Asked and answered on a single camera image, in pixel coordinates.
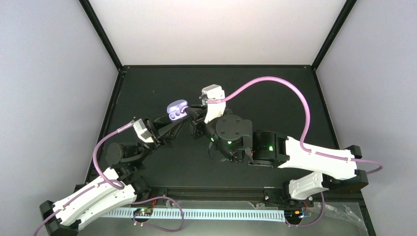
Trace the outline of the lavender earbud charging case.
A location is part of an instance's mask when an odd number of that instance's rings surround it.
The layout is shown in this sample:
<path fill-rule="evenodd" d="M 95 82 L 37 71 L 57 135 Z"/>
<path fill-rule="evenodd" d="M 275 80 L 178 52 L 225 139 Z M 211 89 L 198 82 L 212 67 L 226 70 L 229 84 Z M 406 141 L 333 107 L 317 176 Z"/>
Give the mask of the lavender earbud charging case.
<path fill-rule="evenodd" d="M 180 111 L 188 107 L 186 100 L 180 99 L 170 103 L 167 106 L 166 113 L 168 114 L 170 121 L 180 120 L 187 116 L 186 113 L 181 114 Z"/>

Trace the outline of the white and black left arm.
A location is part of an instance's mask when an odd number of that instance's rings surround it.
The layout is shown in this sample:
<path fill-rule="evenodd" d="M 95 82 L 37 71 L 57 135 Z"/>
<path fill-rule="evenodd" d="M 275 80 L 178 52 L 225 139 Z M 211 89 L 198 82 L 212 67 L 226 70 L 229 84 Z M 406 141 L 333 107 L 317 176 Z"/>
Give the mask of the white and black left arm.
<path fill-rule="evenodd" d="M 155 119 L 133 119 L 103 137 L 95 146 L 92 162 L 98 177 L 70 196 L 59 201 L 45 201 L 39 208 L 43 222 L 34 235 L 44 227 L 50 236 L 76 236 L 88 224 L 106 213 L 125 205 L 154 203 L 151 187 L 142 175 L 144 160 L 159 147 L 174 140 L 187 122 L 186 115 L 172 118 L 164 115 Z M 139 141 L 133 144 L 112 143 L 107 148 L 109 167 L 102 170 L 98 151 L 105 141 L 133 128 Z"/>

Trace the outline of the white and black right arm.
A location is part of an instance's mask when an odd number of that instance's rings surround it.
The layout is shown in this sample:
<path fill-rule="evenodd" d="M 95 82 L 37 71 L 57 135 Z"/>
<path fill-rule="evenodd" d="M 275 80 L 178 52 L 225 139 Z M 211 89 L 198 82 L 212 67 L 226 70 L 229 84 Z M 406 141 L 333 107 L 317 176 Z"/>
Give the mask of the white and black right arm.
<path fill-rule="evenodd" d="M 231 112 L 209 122 L 205 122 L 207 108 L 203 105 L 182 108 L 174 114 L 187 115 L 193 137 L 208 137 L 209 150 L 218 150 L 223 155 L 221 161 L 241 163 L 246 160 L 255 167 L 310 171 L 304 177 L 283 183 L 280 199 L 287 206 L 324 191 L 355 193 L 369 184 L 366 171 L 356 165 L 356 161 L 361 160 L 358 146 L 347 149 L 310 146 L 311 151 L 307 152 L 298 140 L 275 132 L 253 130 L 252 121 Z"/>

